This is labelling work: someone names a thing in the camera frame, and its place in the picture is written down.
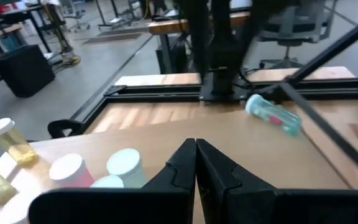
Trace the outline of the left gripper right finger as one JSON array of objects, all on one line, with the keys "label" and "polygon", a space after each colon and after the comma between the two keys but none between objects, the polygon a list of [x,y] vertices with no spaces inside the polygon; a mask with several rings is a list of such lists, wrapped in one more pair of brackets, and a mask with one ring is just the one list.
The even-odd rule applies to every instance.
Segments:
[{"label": "left gripper right finger", "polygon": [[206,224],[358,224],[358,190],[280,189],[197,139]]}]

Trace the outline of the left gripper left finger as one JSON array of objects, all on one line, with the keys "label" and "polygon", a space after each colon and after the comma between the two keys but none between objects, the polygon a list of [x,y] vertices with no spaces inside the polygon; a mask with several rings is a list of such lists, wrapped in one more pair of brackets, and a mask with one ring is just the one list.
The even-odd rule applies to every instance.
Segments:
[{"label": "left gripper left finger", "polygon": [[191,224],[196,141],[186,139],[139,189],[62,188],[36,197],[30,224]]}]

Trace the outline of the small clear cup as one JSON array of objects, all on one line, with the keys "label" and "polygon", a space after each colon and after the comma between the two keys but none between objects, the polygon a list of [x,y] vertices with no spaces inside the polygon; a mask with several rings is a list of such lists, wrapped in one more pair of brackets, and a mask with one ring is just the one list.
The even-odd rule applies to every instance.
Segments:
[{"label": "small clear cup", "polygon": [[108,159],[106,164],[110,175],[121,178],[125,188],[142,188],[147,180],[140,153],[132,148],[121,149]]}]

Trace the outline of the pink pill bottle white cap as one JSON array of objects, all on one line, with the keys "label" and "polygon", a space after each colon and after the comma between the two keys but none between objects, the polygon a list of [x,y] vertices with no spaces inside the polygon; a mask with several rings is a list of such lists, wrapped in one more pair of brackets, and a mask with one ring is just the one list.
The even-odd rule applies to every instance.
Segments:
[{"label": "pink pill bottle white cap", "polygon": [[90,187],[94,177],[79,154],[67,154],[52,163],[49,177],[61,187]]}]

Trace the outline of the brown striped floor mat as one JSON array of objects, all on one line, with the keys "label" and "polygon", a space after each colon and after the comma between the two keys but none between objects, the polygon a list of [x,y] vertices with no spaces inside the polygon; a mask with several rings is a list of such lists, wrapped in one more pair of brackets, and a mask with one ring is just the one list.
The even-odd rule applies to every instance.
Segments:
[{"label": "brown striped floor mat", "polygon": [[136,40],[142,35],[142,32],[133,32],[127,34],[117,34],[117,35],[106,35],[101,37],[95,37],[88,39],[83,42],[83,45],[93,45],[93,44],[107,44],[112,42],[125,42],[130,40]]}]

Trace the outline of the wooden table gray leg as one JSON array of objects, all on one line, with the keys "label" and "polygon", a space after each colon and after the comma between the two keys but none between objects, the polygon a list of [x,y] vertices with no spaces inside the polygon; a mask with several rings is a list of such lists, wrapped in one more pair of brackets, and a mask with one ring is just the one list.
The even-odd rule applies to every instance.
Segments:
[{"label": "wooden table gray leg", "polygon": [[[250,16],[249,12],[236,12],[230,15],[231,25],[239,26],[241,25],[248,17]],[[170,43],[168,34],[181,33],[183,31],[188,31],[188,22],[186,19],[181,20],[170,20],[170,21],[161,21],[161,22],[151,22],[147,26],[148,32],[152,35],[157,35],[160,40],[162,47],[163,55],[163,64],[165,66],[165,71],[167,73],[173,72],[173,67],[171,64],[171,53],[170,53]]]}]

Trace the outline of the gray office chair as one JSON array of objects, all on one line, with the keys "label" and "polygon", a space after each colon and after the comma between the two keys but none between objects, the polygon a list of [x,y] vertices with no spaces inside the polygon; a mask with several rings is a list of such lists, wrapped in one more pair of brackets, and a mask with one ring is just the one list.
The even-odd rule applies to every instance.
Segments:
[{"label": "gray office chair", "polygon": [[324,1],[309,6],[292,6],[271,17],[259,34],[259,41],[276,42],[285,47],[285,55],[281,60],[263,59],[259,62],[259,68],[265,68],[268,63],[272,69],[301,68],[303,65],[295,57],[290,57],[290,49],[327,39],[333,19],[334,13],[326,9]]}]

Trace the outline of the black cube cabinet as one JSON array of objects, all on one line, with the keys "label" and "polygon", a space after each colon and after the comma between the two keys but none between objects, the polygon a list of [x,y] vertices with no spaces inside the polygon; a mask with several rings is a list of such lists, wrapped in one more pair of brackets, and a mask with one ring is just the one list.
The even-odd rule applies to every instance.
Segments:
[{"label": "black cube cabinet", "polygon": [[0,76],[18,98],[35,95],[55,79],[37,45],[23,45],[0,55]]}]

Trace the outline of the black standing desk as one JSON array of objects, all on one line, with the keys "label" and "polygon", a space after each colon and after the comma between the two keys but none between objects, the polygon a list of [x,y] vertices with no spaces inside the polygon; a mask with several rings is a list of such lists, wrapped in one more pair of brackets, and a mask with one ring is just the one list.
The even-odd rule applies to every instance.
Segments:
[{"label": "black standing desk", "polygon": [[117,29],[123,26],[132,26],[139,22],[142,17],[142,7],[139,0],[107,0],[112,7],[112,16],[106,17],[102,2],[93,0],[96,4],[101,22],[97,25],[99,30],[104,28]]}]

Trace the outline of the light office chair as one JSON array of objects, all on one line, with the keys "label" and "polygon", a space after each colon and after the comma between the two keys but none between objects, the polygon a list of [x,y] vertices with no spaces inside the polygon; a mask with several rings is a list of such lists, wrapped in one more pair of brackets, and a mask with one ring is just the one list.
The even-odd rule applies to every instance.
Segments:
[{"label": "light office chair", "polygon": [[85,15],[85,0],[60,0],[62,16],[64,19],[73,19],[75,24],[72,27],[67,27],[68,32],[77,33],[82,28],[90,29],[88,22],[81,22]]}]

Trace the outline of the wooden shelf black frame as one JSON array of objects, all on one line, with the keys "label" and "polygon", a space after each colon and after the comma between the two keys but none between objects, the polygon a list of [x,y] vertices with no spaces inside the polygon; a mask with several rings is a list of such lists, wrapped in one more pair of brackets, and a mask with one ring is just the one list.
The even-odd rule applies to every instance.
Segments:
[{"label": "wooden shelf black frame", "polygon": [[96,179],[107,174],[108,157],[124,148],[137,149],[147,177],[154,176],[187,138],[204,139],[236,163],[282,188],[358,189],[358,168],[307,116],[303,130],[290,136],[243,111],[109,130],[34,143],[40,161],[21,169],[7,154],[0,174],[16,189],[55,188],[50,164],[69,153],[80,154]]}]

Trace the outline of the black aluminium table frame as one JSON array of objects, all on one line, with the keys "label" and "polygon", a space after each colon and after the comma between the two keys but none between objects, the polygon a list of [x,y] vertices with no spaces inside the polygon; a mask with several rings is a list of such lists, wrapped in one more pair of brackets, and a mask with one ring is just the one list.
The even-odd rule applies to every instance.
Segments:
[{"label": "black aluminium table frame", "polygon": [[106,103],[187,103],[196,101],[228,103],[245,101],[250,99],[252,94],[259,94],[266,100],[275,103],[295,102],[358,166],[358,152],[355,147],[340,136],[308,103],[310,100],[358,100],[358,78],[307,80],[312,72],[356,41],[358,41],[358,25],[293,75],[286,76],[280,81],[245,82],[242,85],[230,82],[231,93],[213,93],[211,77],[208,77],[204,84],[111,86],[85,120],[76,124],[73,131],[77,134],[84,133],[104,109]]}]

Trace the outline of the black frame clamp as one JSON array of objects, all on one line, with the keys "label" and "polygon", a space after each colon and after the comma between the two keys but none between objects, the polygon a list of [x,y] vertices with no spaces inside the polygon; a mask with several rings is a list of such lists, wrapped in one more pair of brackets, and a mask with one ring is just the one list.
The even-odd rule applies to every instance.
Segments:
[{"label": "black frame clamp", "polygon": [[83,131],[83,123],[71,119],[60,119],[50,122],[47,131],[52,139],[77,136]]}]

